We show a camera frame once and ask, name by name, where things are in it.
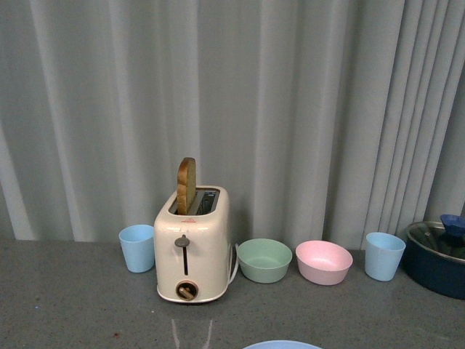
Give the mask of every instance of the plastic cup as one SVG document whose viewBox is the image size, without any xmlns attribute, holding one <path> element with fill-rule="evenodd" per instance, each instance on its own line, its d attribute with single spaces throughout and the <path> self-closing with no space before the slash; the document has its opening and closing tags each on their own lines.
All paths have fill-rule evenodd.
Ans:
<svg viewBox="0 0 465 349">
<path fill-rule="evenodd" d="M 144 273 L 155 264 L 153 226 L 132 225 L 119 233 L 126 266 L 132 273 Z"/>
<path fill-rule="evenodd" d="M 366 236 L 365 272 L 378 281 L 390 281 L 399 266 L 405 242 L 388 233 L 369 233 Z"/>
</svg>

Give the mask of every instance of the bread slice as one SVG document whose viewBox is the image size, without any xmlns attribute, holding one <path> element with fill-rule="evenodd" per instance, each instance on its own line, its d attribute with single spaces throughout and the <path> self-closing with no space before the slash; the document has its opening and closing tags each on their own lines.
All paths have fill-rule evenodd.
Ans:
<svg viewBox="0 0 465 349">
<path fill-rule="evenodd" d="M 177 172 L 177 214 L 189 212 L 195 198 L 196 181 L 195 159 L 184 158 Z"/>
</svg>

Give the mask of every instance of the toaster lever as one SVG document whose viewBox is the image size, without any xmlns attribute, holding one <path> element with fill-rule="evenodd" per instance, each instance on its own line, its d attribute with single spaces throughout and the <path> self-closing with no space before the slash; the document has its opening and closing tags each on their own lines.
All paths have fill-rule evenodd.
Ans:
<svg viewBox="0 0 465 349">
<path fill-rule="evenodd" d="M 181 238 L 177 238 L 174 241 L 174 244 L 176 246 L 178 246 L 178 247 L 185 248 L 185 247 L 189 246 L 190 240 L 188 238 L 186 238 L 186 235 L 183 235 Z"/>
</svg>

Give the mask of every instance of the glass lid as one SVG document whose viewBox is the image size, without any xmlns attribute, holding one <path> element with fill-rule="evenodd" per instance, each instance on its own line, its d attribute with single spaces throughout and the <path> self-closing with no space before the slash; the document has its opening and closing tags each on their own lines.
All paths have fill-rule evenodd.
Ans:
<svg viewBox="0 0 465 349">
<path fill-rule="evenodd" d="M 440 222 L 416 222 L 406 230 L 407 237 L 424 249 L 465 264 L 465 236 L 446 233 Z"/>
</svg>

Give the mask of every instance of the blue plate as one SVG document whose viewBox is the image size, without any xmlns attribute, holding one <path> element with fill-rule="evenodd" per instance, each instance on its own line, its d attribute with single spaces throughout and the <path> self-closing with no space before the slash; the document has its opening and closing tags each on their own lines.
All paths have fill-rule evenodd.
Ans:
<svg viewBox="0 0 465 349">
<path fill-rule="evenodd" d="M 314 345 L 294 342 L 293 340 L 270 340 L 253 345 L 249 345 L 244 349 L 321 349 Z"/>
</svg>

